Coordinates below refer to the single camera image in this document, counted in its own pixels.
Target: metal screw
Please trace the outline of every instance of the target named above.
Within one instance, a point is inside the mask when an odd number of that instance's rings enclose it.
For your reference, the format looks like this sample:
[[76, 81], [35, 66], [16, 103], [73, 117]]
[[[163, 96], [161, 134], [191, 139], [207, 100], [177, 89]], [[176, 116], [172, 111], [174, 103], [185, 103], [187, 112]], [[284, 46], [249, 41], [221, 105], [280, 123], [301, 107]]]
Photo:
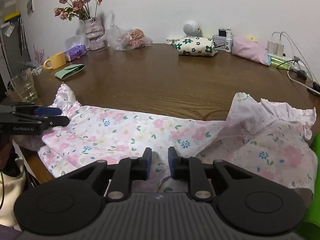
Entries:
[[123, 198], [123, 193], [121, 191], [111, 191], [108, 197], [111, 199], [120, 199]]
[[197, 198], [201, 198], [201, 199], [205, 199], [205, 198], [209, 198], [211, 197], [211, 194], [209, 191], [206, 191], [206, 190], [199, 190], [195, 193], [195, 196]]

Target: green cloth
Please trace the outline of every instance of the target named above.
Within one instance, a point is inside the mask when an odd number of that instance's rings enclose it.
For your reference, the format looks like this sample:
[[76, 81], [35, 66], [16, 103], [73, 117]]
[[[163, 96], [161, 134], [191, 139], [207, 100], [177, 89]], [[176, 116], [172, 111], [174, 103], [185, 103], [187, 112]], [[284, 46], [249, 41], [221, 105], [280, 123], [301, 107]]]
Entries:
[[[313, 151], [320, 160], [320, 133], [318, 133], [313, 141]], [[306, 240], [320, 239], [320, 167], [318, 165], [315, 195], [312, 204], [308, 207], [303, 222], [298, 228], [298, 234]]]
[[58, 71], [55, 74], [55, 76], [57, 78], [60, 78], [61, 80], [64, 80], [68, 77], [73, 76], [74, 74], [77, 74], [78, 72], [80, 72], [83, 69], [84, 69], [83, 64], [73, 64], [73, 65], [67, 66], [64, 69]]

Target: white bottle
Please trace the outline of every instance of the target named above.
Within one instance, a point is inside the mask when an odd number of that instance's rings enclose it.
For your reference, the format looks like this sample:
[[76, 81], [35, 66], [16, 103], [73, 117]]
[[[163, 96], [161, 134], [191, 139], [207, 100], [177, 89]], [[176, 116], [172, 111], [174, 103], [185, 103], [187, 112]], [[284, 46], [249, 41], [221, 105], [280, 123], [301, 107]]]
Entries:
[[226, 52], [229, 52], [229, 53], [232, 52], [232, 45], [233, 45], [233, 39], [232, 39], [231, 31], [227, 31]]

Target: brown tabletop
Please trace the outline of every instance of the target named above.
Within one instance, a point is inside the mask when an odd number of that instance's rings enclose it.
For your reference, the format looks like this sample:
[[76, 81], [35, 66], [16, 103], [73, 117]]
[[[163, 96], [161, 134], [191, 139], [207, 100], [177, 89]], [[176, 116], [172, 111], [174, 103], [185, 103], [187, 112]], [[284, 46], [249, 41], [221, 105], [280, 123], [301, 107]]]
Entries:
[[[257, 101], [266, 98], [295, 108], [320, 109], [319, 98], [301, 85], [292, 84], [286, 71], [224, 51], [212, 58], [186, 57], [179, 56], [170, 45], [153, 44], [131, 51], [89, 52], [72, 62], [79, 63], [85, 69], [64, 82], [82, 105], [204, 121], [225, 120], [235, 93], [245, 92]], [[54, 74], [61, 69], [43, 70], [35, 78], [39, 104], [52, 104], [62, 84]], [[320, 131], [320, 122], [312, 131]], [[48, 172], [39, 158], [30, 156], [27, 161], [36, 176], [46, 178], [44, 173]]]

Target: folded pink cloth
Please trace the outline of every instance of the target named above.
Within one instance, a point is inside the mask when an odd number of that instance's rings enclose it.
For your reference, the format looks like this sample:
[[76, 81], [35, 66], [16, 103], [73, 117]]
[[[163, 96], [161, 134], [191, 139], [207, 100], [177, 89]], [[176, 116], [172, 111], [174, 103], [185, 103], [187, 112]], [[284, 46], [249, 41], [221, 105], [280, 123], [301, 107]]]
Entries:
[[259, 43], [244, 37], [236, 36], [233, 39], [232, 54], [266, 66], [271, 65], [271, 58], [267, 50]]

